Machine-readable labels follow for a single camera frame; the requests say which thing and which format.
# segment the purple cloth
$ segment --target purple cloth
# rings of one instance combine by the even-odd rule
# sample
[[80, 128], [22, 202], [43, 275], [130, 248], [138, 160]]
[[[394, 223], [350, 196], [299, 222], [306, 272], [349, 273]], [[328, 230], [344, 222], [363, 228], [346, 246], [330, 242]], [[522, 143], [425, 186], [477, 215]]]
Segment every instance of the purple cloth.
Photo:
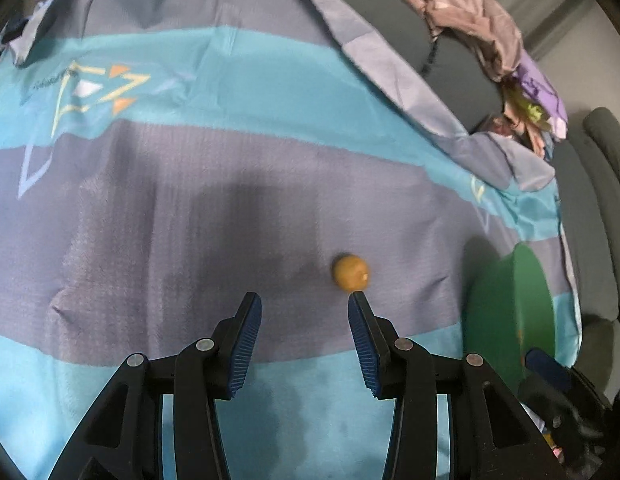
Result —
[[568, 122], [563, 101], [525, 50], [521, 53], [521, 62], [512, 75], [518, 79], [525, 97], [545, 108], [550, 117]]

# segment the pink cloth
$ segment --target pink cloth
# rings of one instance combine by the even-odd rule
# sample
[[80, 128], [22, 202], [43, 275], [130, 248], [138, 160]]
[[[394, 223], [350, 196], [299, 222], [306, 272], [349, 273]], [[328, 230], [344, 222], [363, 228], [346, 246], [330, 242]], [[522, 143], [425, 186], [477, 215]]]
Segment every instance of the pink cloth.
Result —
[[521, 31], [496, 0], [405, 1], [423, 16], [434, 39], [444, 28], [455, 30], [493, 81], [501, 81], [518, 66], [523, 50]]

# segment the small ball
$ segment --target small ball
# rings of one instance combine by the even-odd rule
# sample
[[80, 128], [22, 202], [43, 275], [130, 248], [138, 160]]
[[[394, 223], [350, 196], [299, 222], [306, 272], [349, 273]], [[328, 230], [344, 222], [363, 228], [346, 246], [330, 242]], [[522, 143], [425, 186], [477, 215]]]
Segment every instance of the small ball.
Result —
[[346, 254], [332, 265], [332, 279], [348, 294], [356, 290], [365, 290], [370, 279], [370, 269], [363, 258]]

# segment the metal pin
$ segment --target metal pin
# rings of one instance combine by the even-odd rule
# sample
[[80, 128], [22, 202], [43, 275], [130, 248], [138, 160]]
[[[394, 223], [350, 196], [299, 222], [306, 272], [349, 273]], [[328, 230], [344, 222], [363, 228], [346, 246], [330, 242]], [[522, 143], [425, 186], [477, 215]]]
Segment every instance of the metal pin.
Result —
[[481, 357], [478, 354], [468, 354], [465, 360], [468, 362], [470, 366], [475, 366], [475, 367], [483, 366], [483, 363], [484, 363], [483, 357]]
[[414, 343], [410, 339], [407, 339], [406, 337], [399, 337], [394, 342], [394, 346], [398, 350], [411, 350], [412, 347], [414, 346]]
[[207, 352], [215, 347], [215, 342], [212, 339], [199, 339], [197, 341], [197, 350]]
[[144, 361], [144, 357], [142, 354], [132, 354], [130, 355], [130, 357], [128, 357], [128, 360], [126, 361], [126, 363], [128, 363], [128, 366], [138, 366], [140, 365], [142, 362]]

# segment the crumpled fabric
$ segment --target crumpled fabric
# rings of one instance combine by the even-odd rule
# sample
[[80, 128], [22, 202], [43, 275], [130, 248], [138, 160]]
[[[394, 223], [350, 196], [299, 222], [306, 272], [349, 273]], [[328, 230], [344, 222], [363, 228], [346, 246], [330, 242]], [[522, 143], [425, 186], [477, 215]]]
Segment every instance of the crumpled fabric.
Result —
[[549, 126], [545, 122], [544, 110], [531, 103], [518, 85], [513, 85], [508, 80], [501, 85], [503, 92], [504, 111], [503, 115], [510, 121], [510, 127], [519, 137], [527, 136], [532, 151], [539, 157], [545, 158], [545, 140], [542, 132]]
[[538, 103], [547, 111], [552, 137], [557, 140], [565, 139], [568, 129], [568, 114], [565, 105], [534, 59], [525, 50], [521, 54], [521, 62], [512, 77], [517, 80], [525, 97]]
[[433, 39], [455, 30], [472, 49], [485, 73], [499, 82], [514, 72], [523, 52], [516, 23], [496, 0], [405, 0], [426, 20]]

